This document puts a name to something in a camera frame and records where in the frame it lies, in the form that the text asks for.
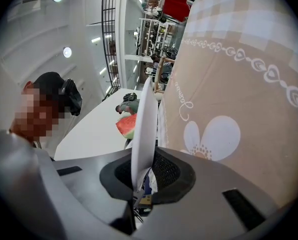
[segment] railing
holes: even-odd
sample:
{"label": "railing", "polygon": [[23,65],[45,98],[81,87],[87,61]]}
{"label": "railing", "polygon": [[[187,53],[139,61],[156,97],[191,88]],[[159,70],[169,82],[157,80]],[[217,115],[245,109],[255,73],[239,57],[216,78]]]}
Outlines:
{"label": "railing", "polygon": [[103,100],[116,92],[121,87],[121,82],[118,73],[117,54],[116,54],[116,36],[115,36],[115,15],[116,15],[116,0],[102,0],[101,3],[101,26],[102,26],[102,41],[105,62],[111,89],[106,94]]}

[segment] beige patterned fabric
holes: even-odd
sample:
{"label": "beige patterned fabric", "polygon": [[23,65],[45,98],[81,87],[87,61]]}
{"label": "beige patterned fabric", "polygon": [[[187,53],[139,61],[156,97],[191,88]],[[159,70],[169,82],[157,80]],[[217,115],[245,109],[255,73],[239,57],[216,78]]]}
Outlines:
{"label": "beige patterned fabric", "polygon": [[158,144],[218,161],[279,206],[298,195],[298,22],[281,0],[196,0]]}

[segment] person in background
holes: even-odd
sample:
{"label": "person in background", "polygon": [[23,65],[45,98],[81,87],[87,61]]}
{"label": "person in background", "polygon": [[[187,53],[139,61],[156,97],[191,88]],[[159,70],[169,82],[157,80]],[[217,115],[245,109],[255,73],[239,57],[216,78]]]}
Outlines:
{"label": "person in background", "polygon": [[29,81],[21,92],[20,110],[15,113],[9,129],[36,148],[34,142],[50,136],[53,126],[63,119],[69,104],[69,97],[60,94],[65,80],[56,72],[47,72]]}
{"label": "person in background", "polygon": [[129,112],[131,115],[134,115],[138,112],[139,101],[139,99],[125,101],[120,105],[116,106],[115,111],[117,111],[119,114],[121,114],[124,111]]}
{"label": "person in background", "polygon": [[[151,59],[153,61],[153,67],[157,70],[158,66],[159,66],[159,62],[160,62],[159,56],[157,54],[153,54],[151,56]],[[162,66],[162,73],[170,74],[171,71],[173,70],[173,66],[174,66],[174,64],[171,63],[171,62],[164,63],[163,66]]]}

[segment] white flower print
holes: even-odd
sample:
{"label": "white flower print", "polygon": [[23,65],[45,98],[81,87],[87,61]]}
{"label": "white flower print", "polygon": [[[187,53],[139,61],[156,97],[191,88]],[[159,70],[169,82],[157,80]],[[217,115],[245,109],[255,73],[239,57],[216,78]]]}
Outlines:
{"label": "white flower print", "polygon": [[213,118],[204,129],[201,140],[198,125],[190,121],[183,132],[187,150],[181,151],[208,160],[219,161],[236,150],[240,137],[239,125],[229,116],[220,115]]}

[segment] watermelon slice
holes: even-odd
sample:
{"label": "watermelon slice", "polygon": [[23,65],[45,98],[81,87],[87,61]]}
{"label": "watermelon slice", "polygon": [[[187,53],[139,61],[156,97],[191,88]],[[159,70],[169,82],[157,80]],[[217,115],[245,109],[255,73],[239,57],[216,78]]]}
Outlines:
{"label": "watermelon slice", "polygon": [[132,140],[134,138],[136,119],[137,119],[137,114],[133,114],[131,116],[122,118],[119,122],[115,124],[119,132],[126,139]]}

